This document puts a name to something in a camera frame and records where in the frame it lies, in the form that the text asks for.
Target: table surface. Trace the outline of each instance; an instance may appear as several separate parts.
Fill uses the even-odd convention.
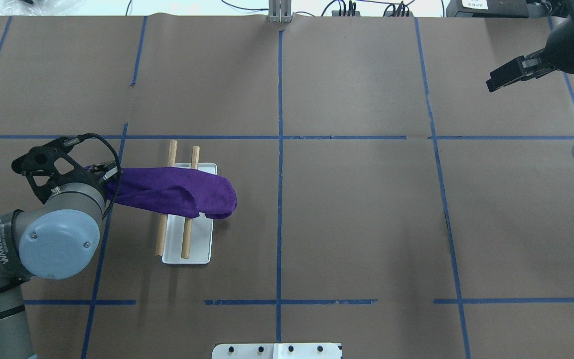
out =
[[[169,139],[180,162],[199,145],[239,203],[205,266],[163,264],[158,214],[116,206],[86,270],[23,284],[39,357],[321,341],[353,359],[574,358],[574,75],[485,85],[549,31],[0,17],[0,214],[40,206],[14,158],[85,132],[126,168],[165,166]]]

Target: metal bracket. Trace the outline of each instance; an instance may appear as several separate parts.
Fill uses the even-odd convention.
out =
[[[269,22],[291,22],[291,0],[269,0]]]
[[[342,359],[340,343],[217,345],[212,359]]]

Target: white label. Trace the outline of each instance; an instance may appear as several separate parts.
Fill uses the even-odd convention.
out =
[[[483,9],[488,10],[487,0],[462,0],[462,6],[469,9]]]

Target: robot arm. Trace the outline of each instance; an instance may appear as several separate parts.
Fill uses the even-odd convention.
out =
[[[74,145],[92,137],[109,146],[114,162],[85,169],[68,156]],[[57,159],[65,159],[74,169],[60,174],[54,166]],[[98,135],[86,134],[32,148],[12,168],[25,175],[44,203],[35,211],[0,216],[0,359],[28,359],[34,351],[19,285],[34,276],[68,278],[86,268],[113,203],[104,211],[105,183],[114,176],[120,181],[121,167],[112,146]],[[39,186],[34,177],[48,181]]]
[[[555,70],[574,73],[574,0],[567,0],[569,18],[552,30],[546,46],[519,56],[490,73],[488,91],[494,92],[518,81],[539,79]]]

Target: wire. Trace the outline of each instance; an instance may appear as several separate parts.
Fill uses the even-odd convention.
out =
[[[383,16],[383,17],[387,16],[387,11],[389,11],[389,8],[390,8],[390,7],[394,7],[394,8],[395,8],[396,5],[394,5],[394,4],[389,4],[389,5],[387,5],[387,7],[385,7],[385,12],[382,13],[382,16]]]
[[[248,11],[269,11],[269,9],[248,9],[246,7],[240,7],[240,6],[236,6],[236,5],[232,5],[229,2],[225,1],[225,0],[221,0],[222,3],[229,5],[230,7],[234,7],[236,9],[241,9],[241,10],[248,10]]]
[[[103,218],[105,218],[105,216],[108,215],[108,213],[110,213],[110,210],[112,210],[112,206],[114,206],[114,202],[119,195],[119,189],[121,188],[121,177],[123,177],[123,169],[121,168],[121,162],[119,161],[119,155],[117,155],[117,152],[114,150],[112,145],[110,145],[110,143],[108,141],[105,141],[105,139],[103,137],[101,137],[98,134],[93,134],[91,132],[88,134],[81,135],[81,137],[82,137],[82,141],[85,141],[86,139],[93,138],[93,137],[95,139],[98,139],[99,141],[101,141],[103,143],[103,145],[105,145],[107,148],[110,149],[110,152],[112,152],[112,155],[114,156],[114,162],[116,162],[116,164],[117,164],[117,189],[114,191],[114,196],[112,197],[110,204],[108,204],[108,207],[103,212],[103,216],[102,216],[102,219],[103,219]]]
[[[128,2],[128,7],[126,7],[126,16],[128,16],[128,11],[130,11],[130,7],[132,6],[132,0]]]
[[[325,9],[323,10],[323,13],[320,14],[320,16],[325,16],[326,10],[329,9],[329,6],[331,6],[334,2],[338,2],[338,5],[340,5],[340,2],[341,2],[341,1],[344,2],[343,0],[331,0],[331,2],[329,2],[329,3],[327,4],[327,6],[325,6]]]

